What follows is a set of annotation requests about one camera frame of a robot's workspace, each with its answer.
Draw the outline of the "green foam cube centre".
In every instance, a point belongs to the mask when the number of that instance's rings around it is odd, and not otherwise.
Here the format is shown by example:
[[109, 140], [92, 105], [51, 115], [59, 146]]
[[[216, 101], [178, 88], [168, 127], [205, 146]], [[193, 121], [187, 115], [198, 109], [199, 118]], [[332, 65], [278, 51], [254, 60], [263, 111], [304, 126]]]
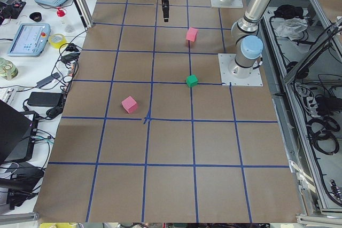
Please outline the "green foam cube centre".
[[189, 88], [192, 88], [198, 84], [198, 78], [192, 74], [186, 78], [186, 84]]

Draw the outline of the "black laptop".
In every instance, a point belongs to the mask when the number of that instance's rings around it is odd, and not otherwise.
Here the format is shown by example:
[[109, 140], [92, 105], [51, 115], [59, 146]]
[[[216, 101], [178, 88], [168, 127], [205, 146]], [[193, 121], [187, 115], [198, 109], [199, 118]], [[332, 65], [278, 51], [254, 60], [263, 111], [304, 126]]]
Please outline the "black laptop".
[[1, 101], [1, 164], [32, 158], [37, 117], [35, 111], [19, 112]]

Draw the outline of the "teach pendant near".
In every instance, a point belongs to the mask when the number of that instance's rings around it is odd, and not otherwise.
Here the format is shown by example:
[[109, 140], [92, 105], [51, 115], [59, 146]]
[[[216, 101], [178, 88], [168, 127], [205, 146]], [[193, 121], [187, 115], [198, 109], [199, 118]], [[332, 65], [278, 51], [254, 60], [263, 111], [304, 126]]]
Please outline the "teach pendant near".
[[46, 46], [50, 32], [48, 23], [22, 23], [7, 54], [11, 57], [38, 57]]

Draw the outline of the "pink foam cube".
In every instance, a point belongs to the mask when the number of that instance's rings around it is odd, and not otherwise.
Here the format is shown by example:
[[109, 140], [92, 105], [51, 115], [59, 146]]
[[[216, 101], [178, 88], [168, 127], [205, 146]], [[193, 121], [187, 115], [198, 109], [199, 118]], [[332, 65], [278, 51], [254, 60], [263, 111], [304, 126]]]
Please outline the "pink foam cube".
[[186, 33], [186, 40], [195, 42], [197, 39], [198, 29], [190, 27]]
[[124, 99], [121, 102], [121, 105], [129, 114], [133, 113], [138, 109], [138, 103], [132, 96], [128, 96], [126, 99]]

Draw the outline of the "black power adapter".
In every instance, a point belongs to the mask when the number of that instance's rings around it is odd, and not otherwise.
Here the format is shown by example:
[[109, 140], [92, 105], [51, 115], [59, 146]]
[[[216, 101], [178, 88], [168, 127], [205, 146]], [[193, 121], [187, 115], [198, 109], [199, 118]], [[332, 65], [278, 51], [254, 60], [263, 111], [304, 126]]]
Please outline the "black power adapter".
[[33, 107], [55, 107], [59, 105], [61, 93], [55, 92], [32, 92], [27, 104]]

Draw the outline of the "black bowl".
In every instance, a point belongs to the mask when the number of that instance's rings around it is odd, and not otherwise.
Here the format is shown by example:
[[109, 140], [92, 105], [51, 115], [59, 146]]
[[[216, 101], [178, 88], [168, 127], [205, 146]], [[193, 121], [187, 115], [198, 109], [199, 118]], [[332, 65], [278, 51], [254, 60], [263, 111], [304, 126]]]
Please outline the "black bowl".
[[40, 12], [33, 12], [29, 15], [29, 18], [34, 22], [41, 22], [42, 14]]

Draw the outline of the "yellow tape roll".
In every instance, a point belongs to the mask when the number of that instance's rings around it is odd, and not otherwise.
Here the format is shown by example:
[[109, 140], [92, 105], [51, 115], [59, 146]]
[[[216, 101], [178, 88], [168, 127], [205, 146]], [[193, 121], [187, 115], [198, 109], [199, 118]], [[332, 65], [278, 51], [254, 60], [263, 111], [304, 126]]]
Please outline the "yellow tape roll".
[[66, 37], [63, 34], [53, 34], [49, 36], [48, 42], [55, 49], [63, 48], [68, 43]]

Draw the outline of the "pink foam cube near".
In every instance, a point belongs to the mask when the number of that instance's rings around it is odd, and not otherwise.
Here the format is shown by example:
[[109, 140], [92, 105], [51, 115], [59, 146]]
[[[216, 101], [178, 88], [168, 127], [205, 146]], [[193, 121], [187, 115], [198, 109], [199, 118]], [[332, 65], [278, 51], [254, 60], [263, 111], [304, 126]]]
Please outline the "pink foam cube near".
[[121, 102], [121, 105], [129, 114], [133, 113], [138, 109], [138, 103], [132, 96], [128, 96], [126, 99], [124, 99]]

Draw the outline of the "pink foam cube far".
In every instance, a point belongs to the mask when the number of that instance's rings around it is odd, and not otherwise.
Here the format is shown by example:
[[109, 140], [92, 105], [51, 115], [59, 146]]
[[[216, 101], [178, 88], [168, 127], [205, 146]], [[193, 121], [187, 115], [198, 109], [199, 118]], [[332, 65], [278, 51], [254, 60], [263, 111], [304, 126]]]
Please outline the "pink foam cube far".
[[186, 40], [195, 42], [197, 39], [198, 29], [190, 27], [186, 33]]

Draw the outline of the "white crumpled cloth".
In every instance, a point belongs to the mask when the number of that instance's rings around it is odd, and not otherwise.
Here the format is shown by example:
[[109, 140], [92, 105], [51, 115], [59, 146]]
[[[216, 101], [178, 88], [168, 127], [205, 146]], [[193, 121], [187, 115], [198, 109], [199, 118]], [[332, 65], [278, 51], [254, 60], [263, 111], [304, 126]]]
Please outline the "white crumpled cloth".
[[305, 19], [292, 18], [282, 21], [275, 29], [276, 36], [287, 37], [290, 40], [299, 40], [302, 33], [308, 28]]

